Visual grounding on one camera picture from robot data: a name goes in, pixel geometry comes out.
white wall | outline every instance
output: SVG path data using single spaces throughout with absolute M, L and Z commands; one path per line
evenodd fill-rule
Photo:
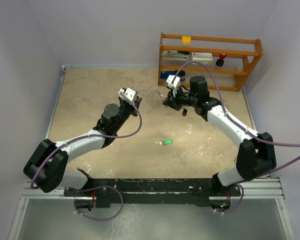
M 157 66 L 160 33 L 256 38 L 278 0 L 29 0 L 62 64 Z
M 0 240 L 7 239 L 25 175 L 44 138 L 61 66 L 26 0 L 0 0 Z
M 260 36 L 264 55 L 244 88 L 258 131 L 275 141 L 300 143 L 300 0 L 280 0 Z M 276 147 L 278 166 L 300 149 Z M 293 227 L 300 240 L 300 161 L 280 176 Z

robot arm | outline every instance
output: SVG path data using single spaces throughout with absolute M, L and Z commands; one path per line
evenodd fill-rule
M 57 186 L 81 189 L 86 184 L 89 175 L 80 169 L 66 169 L 66 165 L 71 160 L 89 151 L 105 148 L 110 145 L 115 138 L 105 138 L 101 135 L 117 136 L 118 130 L 129 116 L 137 116 L 134 107 L 121 94 L 139 108 L 142 98 L 138 97 L 138 92 L 133 89 L 122 88 L 119 92 L 120 106 L 116 104 L 107 105 L 97 125 L 89 132 L 65 141 L 52 142 L 49 139 L 43 140 L 25 165 L 23 169 L 24 174 L 32 180 L 43 161 L 53 151 L 56 151 L 51 161 L 41 170 L 35 180 L 35 184 L 46 193 L 52 191 Z
M 221 102 L 210 97 L 207 82 L 203 76 L 192 77 L 190 79 L 190 90 L 186 92 L 180 86 L 180 78 L 176 77 L 174 79 L 173 75 L 167 78 L 166 86 L 170 91 L 168 97 L 163 101 L 163 105 L 178 111 L 182 106 L 193 107 L 196 114 L 205 121 L 217 126 L 239 149 L 236 165 L 213 176 L 216 190 L 237 182 L 252 180 L 276 167 L 274 146 L 256 141 L 246 131 L 232 123 L 226 114 L 261 139 L 272 142 L 271 135 L 267 132 L 260 134 L 249 129 L 231 113 L 224 113 Z

green object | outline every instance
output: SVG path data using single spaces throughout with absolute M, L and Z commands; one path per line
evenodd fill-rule
M 172 140 L 163 140 L 162 141 L 162 145 L 168 145 L 168 144 L 172 144 L 173 143 L 173 141 Z

small green item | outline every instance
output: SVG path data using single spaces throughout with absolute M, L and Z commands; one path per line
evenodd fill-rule
M 172 144 L 173 143 L 173 141 L 172 140 L 163 140 L 162 141 L 162 145 L 168 145 L 168 144 Z
M 168 144 L 172 144 L 173 141 L 172 140 L 163 140 L 163 141 L 158 141 L 155 144 L 159 144 L 159 145 L 168 145 Z

beige table surface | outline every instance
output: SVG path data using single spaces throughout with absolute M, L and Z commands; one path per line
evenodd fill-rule
M 91 130 L 107 104 L 119 104 L 122 87 L 139 91 L 143 98 L 141 131 L 84 154 L 67 168 L 82 168 L 93 178 L 209 178 L 234 165 L 238 149 L 217 127 L 192 108 L 184 117 L 182 111 L 162 106 L 157 91 L 166 95 L 168 90 L 157 86 L 155 68 L 68 69 L 49 138 L 61 141 Z M 210 92 L 217 97 L 215 90 Z M 222 91 L 222 96 L 229 111 L 251 127 L 243 93 Z M 131 133 L 138 124 L 139 118 L 131 116 L 118 134 Z M 165 139 L 173 144 L 155 144 Z

